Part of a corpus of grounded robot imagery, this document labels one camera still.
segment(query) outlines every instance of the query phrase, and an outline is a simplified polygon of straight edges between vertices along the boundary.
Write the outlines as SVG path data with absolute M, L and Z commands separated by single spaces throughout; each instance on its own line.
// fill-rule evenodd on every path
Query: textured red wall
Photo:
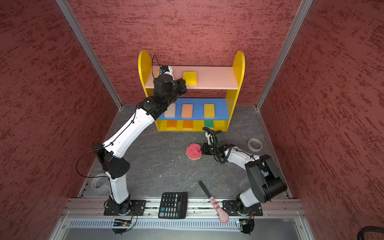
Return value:
M 117 109 L 54 0 L 0 3 L 0 42 L 0 238 L 47 239 Z
M 238 103 L 255 104 L 301 0 L 68 2 L 123 103 L 144 97 L 137 58 L 146 49 L 160 64 L 181 66 L 232 66 L 242 50 Z M 225 97 L 225 91 L 188 96 Z
M 317 240 L 384 227 L 383 47 L 383 2 L 315 0 L 262 106 Z

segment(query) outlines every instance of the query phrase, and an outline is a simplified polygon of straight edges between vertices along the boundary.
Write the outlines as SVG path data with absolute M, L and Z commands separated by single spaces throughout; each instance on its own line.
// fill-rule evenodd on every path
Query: shelf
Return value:
M 203 131 L 204 121 L 201 120 L 193 120 L 193 129 L 183 129 L 183 120 L 178 120 L 176 128 L 167 128 L 167 120 L 157 120 L 156 123 L 159 127 L 159 131 L 178 131 L 178 132 L 201 132 Z M 225 121 L 214 121 L 214 131 L 225 130 Z
M 193 104 L 192 118 L 181 117 L 183 104 Z M 204 104 L 213 103 L 215 105 L 215 117 L 204 118 Z M 225 98 L 178 98 L 175 102 L 176 112 L 174 118 L 165 118 L 164 113 L 158 120 L 229 120 L 227 102 Z
M 160 67 L 153 66 L 155 77 Z M 197 85 L 187 85 L 187 89 L 239 89 L 233 67 L 172 66 L 175 80 L 183 78 L 184 71 L 196 71 Z M 145 88 L 154 88 L 152 73 Z

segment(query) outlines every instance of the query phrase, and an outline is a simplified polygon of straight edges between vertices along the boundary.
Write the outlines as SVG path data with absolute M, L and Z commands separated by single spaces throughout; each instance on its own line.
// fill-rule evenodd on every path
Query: toy shelf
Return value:
M 146 97 L 153 94 L 152 61 L 149 53 L 142 50 L 139 54 L 139 76 Z M 153 73 L 158 75 L 159 66 L 153 66 Z M 235 109 L 238 94 L 243 83 L 245 57 L 242 51 L 236 53 L 232 67 L 207 66 L 172 66 L 175 79 L 183 77 L 184 71 L 195 71 L 197 85 L 187 85 L 187 89 L 226 89 L 225 98 L 178 98 L 175 102 L 174 118 L 165 118 L 162 114 L 156 121 L 158 131 L 203 131 L 203 127 L 227 131 Z M 215 117 L 204 118 L 204 104 L 215 105 Z M 193 104 L 192 118 L 181 117 L 182 105 Z
M 160 67 L 153 66 L 158 75 Z M 183 78 L 184 71 L 195 71 L 197 85 L 187 85 L 187 89 L 239 89 L 232 67 L 172 66 L 175 80 Z M 152 73 L 149 74 L 145 88 L 154 88 Z

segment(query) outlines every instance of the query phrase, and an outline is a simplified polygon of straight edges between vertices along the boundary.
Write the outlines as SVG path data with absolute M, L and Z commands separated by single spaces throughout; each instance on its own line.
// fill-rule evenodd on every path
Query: red round sponge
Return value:
M 198 160 L 203 156 L 201 153 L 201 146 L 197 143 L 192 143 L 187 147 L 187 150 L 185 151 L 185 154 L 189 157 L 191 160 Z

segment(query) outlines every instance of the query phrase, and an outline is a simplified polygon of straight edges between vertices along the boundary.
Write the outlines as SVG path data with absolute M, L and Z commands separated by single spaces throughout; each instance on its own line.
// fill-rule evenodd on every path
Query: black calculator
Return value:
M 183 219 L 187 214 L 188 193 L 165 192 L 161 197 L 159 218 Z

